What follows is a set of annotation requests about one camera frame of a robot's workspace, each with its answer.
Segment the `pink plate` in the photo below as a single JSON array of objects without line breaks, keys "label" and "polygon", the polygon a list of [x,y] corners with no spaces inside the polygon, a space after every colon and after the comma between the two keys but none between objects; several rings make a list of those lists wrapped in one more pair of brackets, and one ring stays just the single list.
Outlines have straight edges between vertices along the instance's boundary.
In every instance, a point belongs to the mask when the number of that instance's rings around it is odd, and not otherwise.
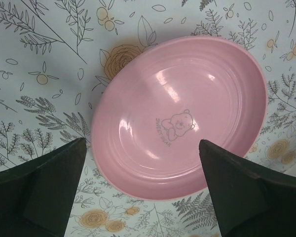
[{"label": "pink plate", "polygon": [[107,86],[92,119],[96,167],[120,192],[172,200],[207,187],[202,139],[244,157],[267,114],[261,66],[244,47],[190,36],[155,46]]}]

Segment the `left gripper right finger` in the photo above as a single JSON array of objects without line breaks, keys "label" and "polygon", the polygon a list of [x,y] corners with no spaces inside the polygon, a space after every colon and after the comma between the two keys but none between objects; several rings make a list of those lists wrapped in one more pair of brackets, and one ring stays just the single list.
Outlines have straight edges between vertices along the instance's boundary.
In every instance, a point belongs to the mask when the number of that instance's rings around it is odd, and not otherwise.
[{"label": "left gripper right finger", "polygon": [[223,237],[296,237],[296,177],[208,140],[199,156]]}]

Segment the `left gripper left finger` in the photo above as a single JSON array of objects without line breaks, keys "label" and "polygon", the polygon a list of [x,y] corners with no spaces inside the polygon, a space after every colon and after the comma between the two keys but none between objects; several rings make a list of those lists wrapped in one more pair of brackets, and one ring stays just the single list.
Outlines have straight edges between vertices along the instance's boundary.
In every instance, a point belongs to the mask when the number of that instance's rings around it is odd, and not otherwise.
[{"label": "left gripper left finger", "polygon": [[86,153],[78,138],[0,172],[0,237],[64,236]]}]

